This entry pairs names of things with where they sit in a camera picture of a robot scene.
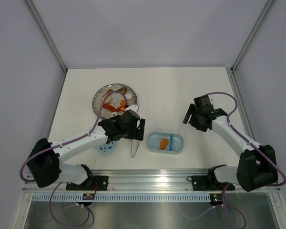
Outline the orange fried food piece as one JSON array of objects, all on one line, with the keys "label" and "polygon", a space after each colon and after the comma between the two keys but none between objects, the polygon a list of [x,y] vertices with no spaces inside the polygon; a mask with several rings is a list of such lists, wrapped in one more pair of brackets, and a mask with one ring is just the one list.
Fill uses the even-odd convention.
[{"label": "orange fried food piece", "polygon": [[163,138],[160,142],[160,150],[165,150],[165,148],[169,145],[169,140],[167,138]]}]

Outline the blue lunch box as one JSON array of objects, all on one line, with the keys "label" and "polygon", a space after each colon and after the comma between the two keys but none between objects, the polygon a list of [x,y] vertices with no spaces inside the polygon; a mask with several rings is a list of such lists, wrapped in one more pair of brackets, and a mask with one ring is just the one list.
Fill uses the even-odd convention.
[{"label": "blue lunch box", "polygon": [[152,132],[147,138],[147,148],[154,153],[177,155],[184,148],[184,139],[178,134]]}]

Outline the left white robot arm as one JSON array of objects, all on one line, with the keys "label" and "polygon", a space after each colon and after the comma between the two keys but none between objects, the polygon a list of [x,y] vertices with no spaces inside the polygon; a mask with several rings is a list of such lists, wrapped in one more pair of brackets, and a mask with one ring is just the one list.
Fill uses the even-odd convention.
[{"label": "left white robot arm", "polygon": [[75,137],[57,142],[46,138],[39,140],[26,165],[39,188],[45,188],[55,182],[71,184],[77,190],[89,190],[95,184],[95,178],[87,165],[69,165],[66,161],[72,157],[120,139],[143,141],[145,119],[133,110],[122,115],[103,119],[91,130]]}]

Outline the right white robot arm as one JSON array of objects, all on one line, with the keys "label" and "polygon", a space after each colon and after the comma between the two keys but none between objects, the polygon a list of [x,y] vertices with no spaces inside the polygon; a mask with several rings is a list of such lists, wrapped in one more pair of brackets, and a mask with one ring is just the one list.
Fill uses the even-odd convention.
[{"label": "right white robot arm", "polygon": [[270,145],[261,145],[234,127],[230,116],[221,108],[215,109],[207,94],[195,98],[188,108],[184,124],[202,132],[212,130],[239,157],[236,167],[218,165],[209,168],[206,175],[191,176],[194,190],[222,190],[231,183],[249,192],[278,181],[275,150]]}]

